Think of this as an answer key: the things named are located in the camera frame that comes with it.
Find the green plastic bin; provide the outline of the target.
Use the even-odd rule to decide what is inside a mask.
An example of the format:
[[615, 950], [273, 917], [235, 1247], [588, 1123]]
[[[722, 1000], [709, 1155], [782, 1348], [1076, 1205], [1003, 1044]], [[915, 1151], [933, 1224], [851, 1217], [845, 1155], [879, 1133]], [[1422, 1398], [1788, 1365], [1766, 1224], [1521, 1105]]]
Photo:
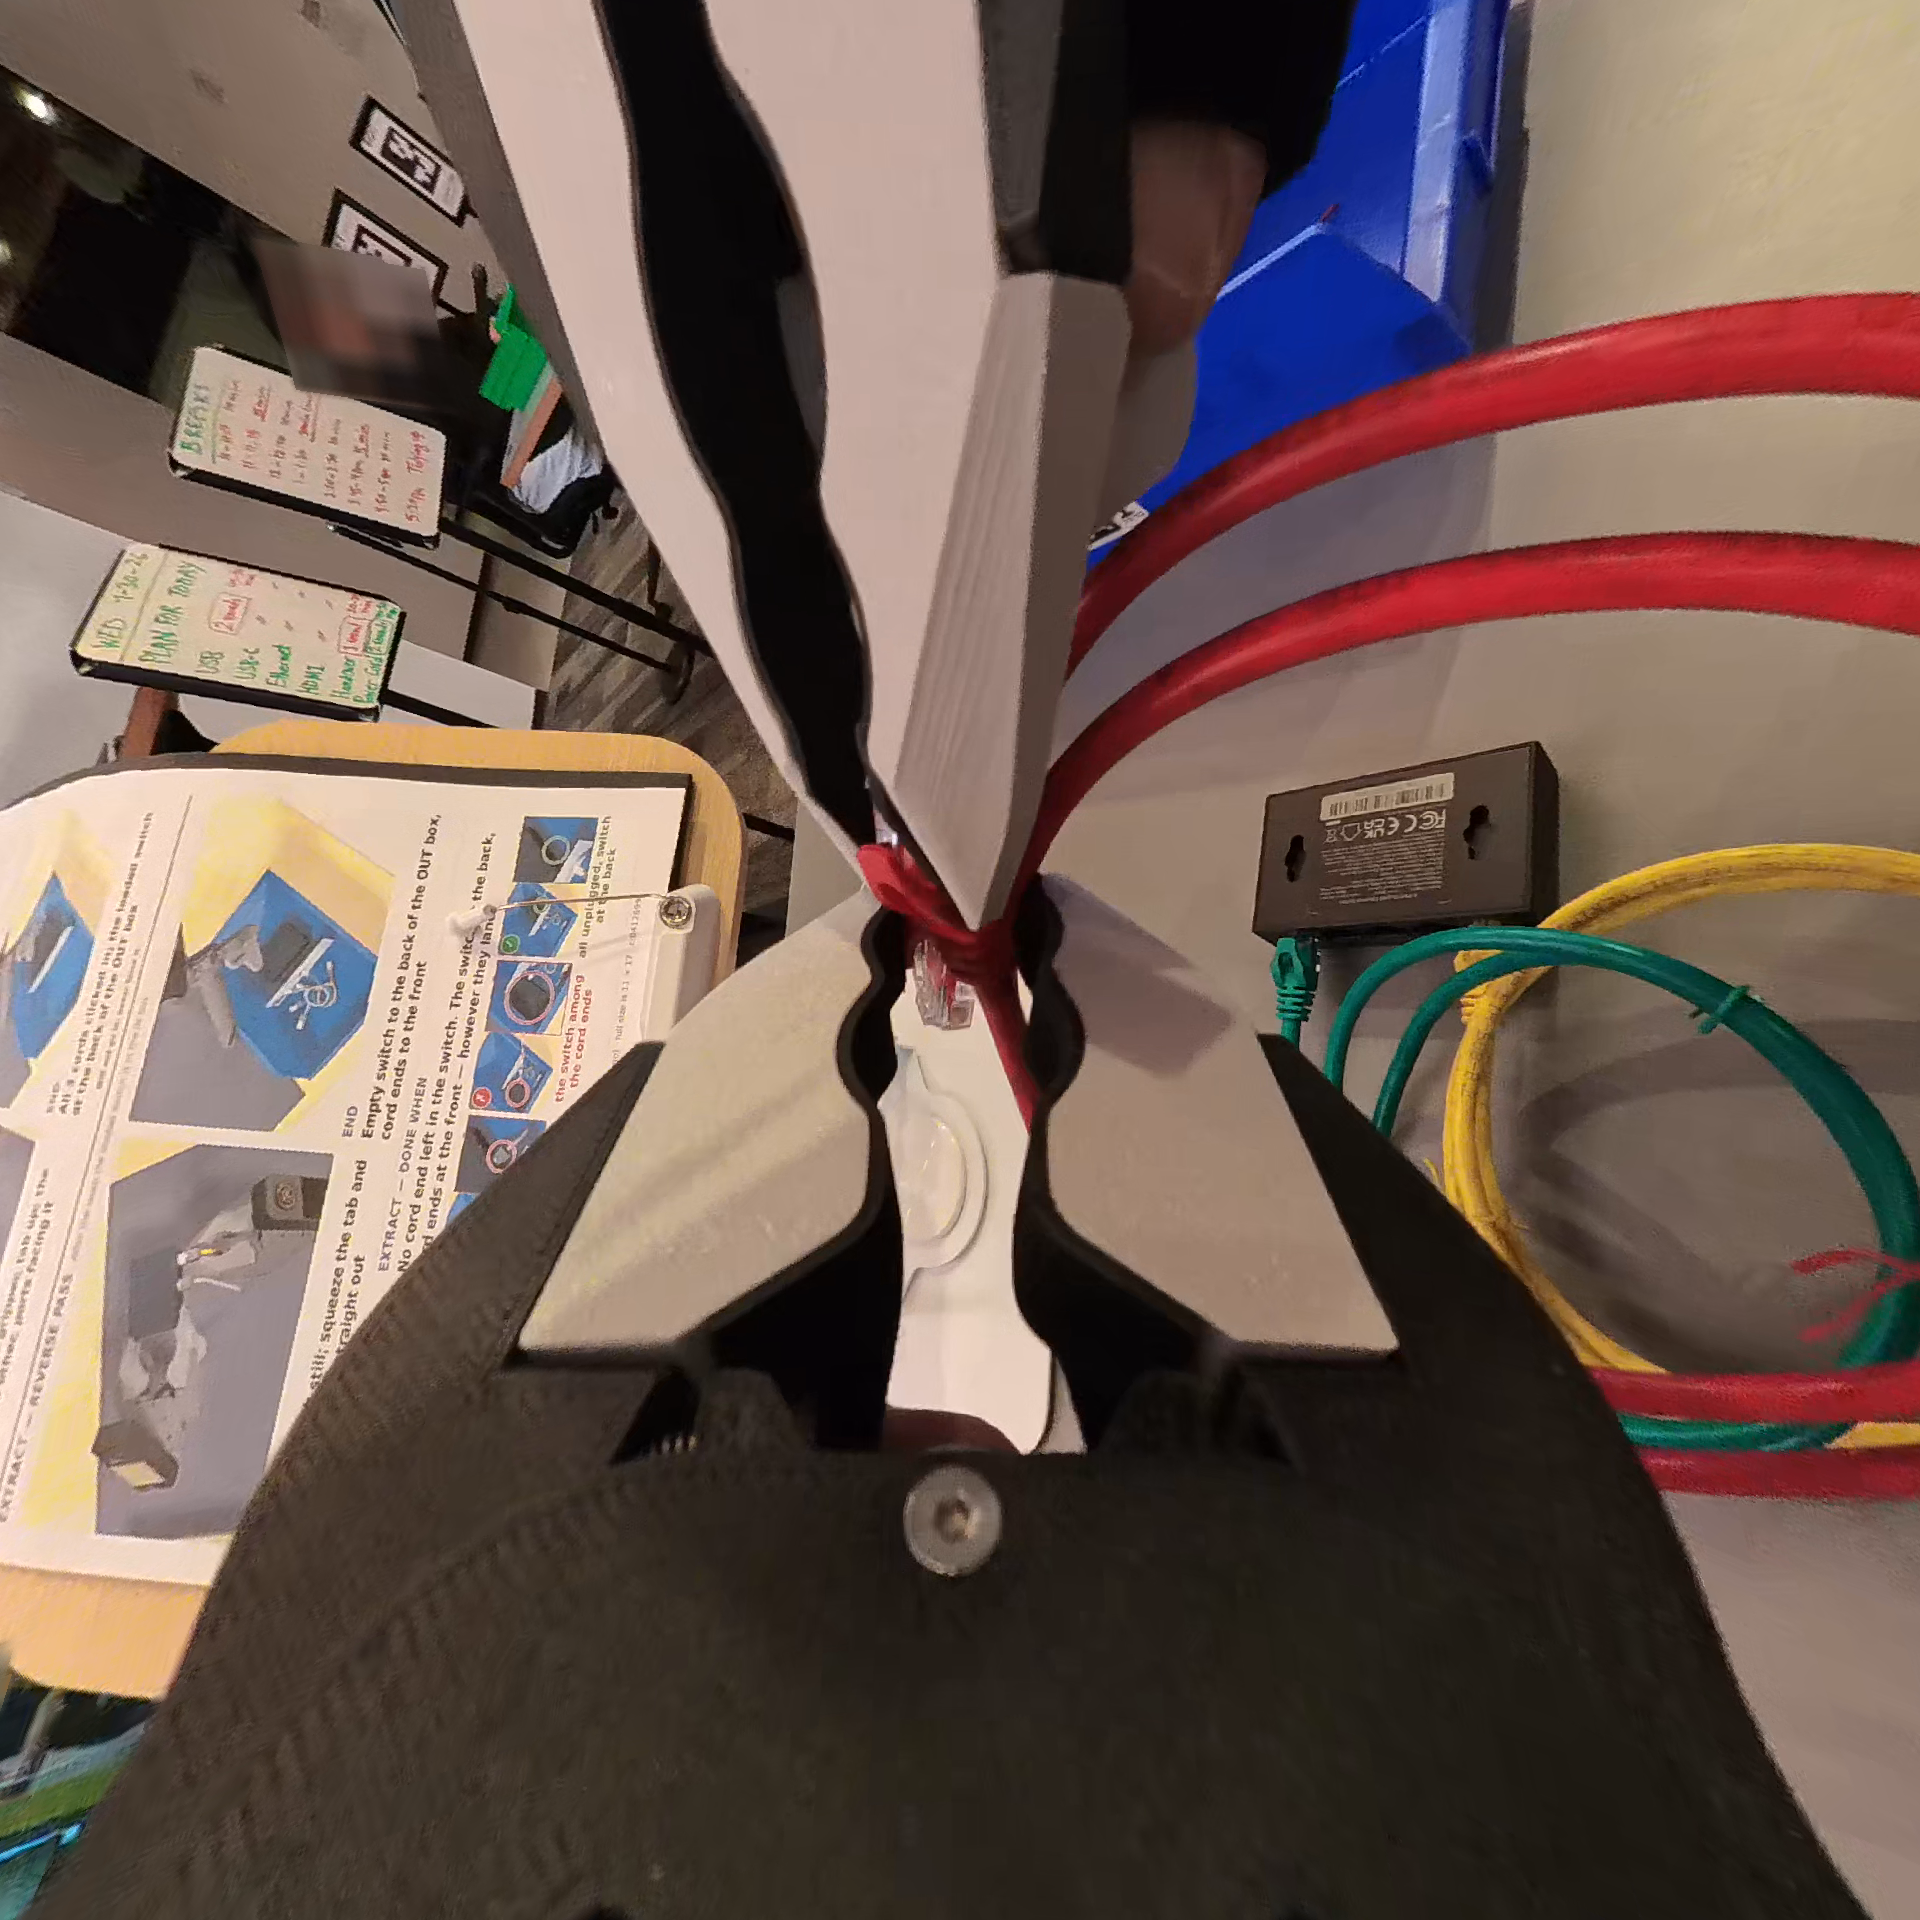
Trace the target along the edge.
[[478, 394], [502, 415], [521, 415], [531, 407], [545, 380], [545, 350], [529, 330], [512, 283], [492, 303], [486, 320], [492, 350], [478, 384]]

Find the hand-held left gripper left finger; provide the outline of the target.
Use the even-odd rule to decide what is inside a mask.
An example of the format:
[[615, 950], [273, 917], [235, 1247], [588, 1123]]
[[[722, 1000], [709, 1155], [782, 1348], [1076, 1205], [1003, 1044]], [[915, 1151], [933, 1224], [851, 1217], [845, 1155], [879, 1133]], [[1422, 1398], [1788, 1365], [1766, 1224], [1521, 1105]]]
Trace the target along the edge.
[[826, 1448], [879, 1441], [902, 1224], [879, 1097], [902, 924], [851, 894], [659, 1044], [518, 1348], [768, 1378]]

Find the black white tag poster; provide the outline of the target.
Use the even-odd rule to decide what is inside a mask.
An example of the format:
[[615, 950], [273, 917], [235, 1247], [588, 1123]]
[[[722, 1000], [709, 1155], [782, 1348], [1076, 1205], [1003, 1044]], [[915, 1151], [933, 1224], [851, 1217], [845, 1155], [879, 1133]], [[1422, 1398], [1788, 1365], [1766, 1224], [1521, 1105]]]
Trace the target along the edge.
[[363, 100], [352, 130], [352, 148], [453, 227], [465, 221], [468, 197], [456, 165], [379, 100]]
[[371, 210], [352, 200], [342, 188], [333, 188], [329, 200], [322, 245], [331, 251], [379, 260], [388, 265], [406, 265], [428, 283], [435, 300], [443, 297], [446, 260], [422, 248], [418, 241], [401, 235], [388, 221], [378, 218]]

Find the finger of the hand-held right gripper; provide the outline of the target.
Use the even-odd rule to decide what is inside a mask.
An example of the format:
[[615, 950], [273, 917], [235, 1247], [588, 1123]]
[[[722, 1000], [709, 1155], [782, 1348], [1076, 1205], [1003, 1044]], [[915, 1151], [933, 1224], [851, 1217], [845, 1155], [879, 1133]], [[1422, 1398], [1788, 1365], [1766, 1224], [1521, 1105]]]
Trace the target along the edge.
[[493, 248], [755, 733], [855, 864], [871, 674], [779, 325], [802, 251], [709, 13], [449, 20], [449, 131]]
[[981, 8], [705, 8], [799, 238], [869, 785], [969, 927], [1036, 820], [1131, 347], [1123, 285], [1005, 268]]

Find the black network switch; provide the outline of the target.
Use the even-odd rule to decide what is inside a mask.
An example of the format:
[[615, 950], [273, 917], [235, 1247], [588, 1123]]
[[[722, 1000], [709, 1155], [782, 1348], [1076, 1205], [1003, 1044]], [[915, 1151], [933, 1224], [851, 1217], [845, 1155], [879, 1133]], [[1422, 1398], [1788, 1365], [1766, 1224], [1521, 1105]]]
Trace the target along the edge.
[[1251, 931], [1265, 944], [1533, 927], [1561, 900], [1561, 774], [1533, 740], [1262, 803]]

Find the printed instruction sheet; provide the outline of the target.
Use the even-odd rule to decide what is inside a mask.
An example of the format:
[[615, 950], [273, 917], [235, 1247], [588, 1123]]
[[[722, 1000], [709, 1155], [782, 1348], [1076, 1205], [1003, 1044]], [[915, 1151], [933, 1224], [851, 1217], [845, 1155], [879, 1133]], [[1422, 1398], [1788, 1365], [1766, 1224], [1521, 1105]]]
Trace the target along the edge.
[[692, 795], [249, 757], [3, 810], [3, 1548], [212, 1580], [371, 1308], [699, 998]]

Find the whiteboard with red writing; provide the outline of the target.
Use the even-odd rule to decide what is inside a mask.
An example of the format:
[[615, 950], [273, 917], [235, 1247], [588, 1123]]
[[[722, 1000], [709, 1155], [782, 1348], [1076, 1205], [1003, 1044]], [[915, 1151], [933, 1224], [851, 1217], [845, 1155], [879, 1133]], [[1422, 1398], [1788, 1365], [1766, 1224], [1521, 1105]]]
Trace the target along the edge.
[[365, 401], [296, 390], [219, 347], [192, 353], [172, 475], [412, 548], [443, 538], [446, 435]]

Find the person's right hand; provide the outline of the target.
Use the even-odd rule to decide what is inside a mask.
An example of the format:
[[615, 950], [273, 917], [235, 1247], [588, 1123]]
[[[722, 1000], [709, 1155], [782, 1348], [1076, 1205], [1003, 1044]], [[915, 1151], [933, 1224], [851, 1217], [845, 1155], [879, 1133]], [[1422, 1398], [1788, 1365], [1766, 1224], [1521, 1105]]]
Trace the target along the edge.
[[1265, 148], [1229, 127], [1136, 121], [1131, 130], [1133, 364], [1188, 347], [1233, 268], [1265, 184]]

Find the wooden board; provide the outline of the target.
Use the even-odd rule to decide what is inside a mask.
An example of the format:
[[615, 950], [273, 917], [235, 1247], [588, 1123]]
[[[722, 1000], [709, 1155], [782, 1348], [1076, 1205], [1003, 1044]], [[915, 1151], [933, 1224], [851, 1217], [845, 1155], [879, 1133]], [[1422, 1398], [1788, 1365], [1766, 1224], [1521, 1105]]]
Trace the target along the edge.
[[[489, 771], [548, 785], [689, 774], [693, 798], [686, 817], [682, 875], [712, 887], [722, 905], [712, 980], [728, 980], [736, 967], [745, 823], [719, 771], [682, 743], [652, 734], [281, 717], [183, 760], [238, 763], [243, 757], [308, 763], [326, 771], [371, 765], [413, 774], [428, 768], [456, 780], [478, 780]], [[3, 1548], [3, 1658], [12, 1667], [9, 1674], [23, 1674], [28, 1683], [158, 1700], [179, 1670], [201, 1608], [203, 1587], [36, 1571], [15, 1548]]]

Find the blue plastic bin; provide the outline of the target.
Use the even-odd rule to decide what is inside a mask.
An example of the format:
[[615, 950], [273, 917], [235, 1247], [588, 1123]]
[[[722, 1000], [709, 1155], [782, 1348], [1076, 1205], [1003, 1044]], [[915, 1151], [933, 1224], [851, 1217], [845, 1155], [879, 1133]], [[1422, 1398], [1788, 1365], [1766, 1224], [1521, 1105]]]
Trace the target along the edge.
[[1186, 445], [1092, 538], [1092, 568], [1233, 454], [1475, 353], [1502, 200], [1509, 13], [1358, 7], [1313, 157], [1261, 204], [1196, 331]]

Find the whiteboard with green writing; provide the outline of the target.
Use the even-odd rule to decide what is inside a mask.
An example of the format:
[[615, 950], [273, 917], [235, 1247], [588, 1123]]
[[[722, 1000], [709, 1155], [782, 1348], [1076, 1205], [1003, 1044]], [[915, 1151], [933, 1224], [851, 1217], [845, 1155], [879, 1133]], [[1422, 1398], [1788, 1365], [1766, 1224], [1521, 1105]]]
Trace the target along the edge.
[[128, 543], [68, 660], [89, 681], [373, 724], [403, 634], [406, 611], [379, 595]]

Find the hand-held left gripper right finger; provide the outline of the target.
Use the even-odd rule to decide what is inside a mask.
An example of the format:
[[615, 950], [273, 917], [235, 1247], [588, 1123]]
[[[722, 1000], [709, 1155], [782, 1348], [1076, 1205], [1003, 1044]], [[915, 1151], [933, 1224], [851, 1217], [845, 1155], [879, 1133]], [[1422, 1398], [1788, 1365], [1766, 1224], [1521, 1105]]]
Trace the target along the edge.
[[1361, 1365], [1401, 1341], [1258, 1033], [1086, 887], [1016, 917], [1035, 1113], [1013, 1294], [1093, 1448], [1148, 1380]]

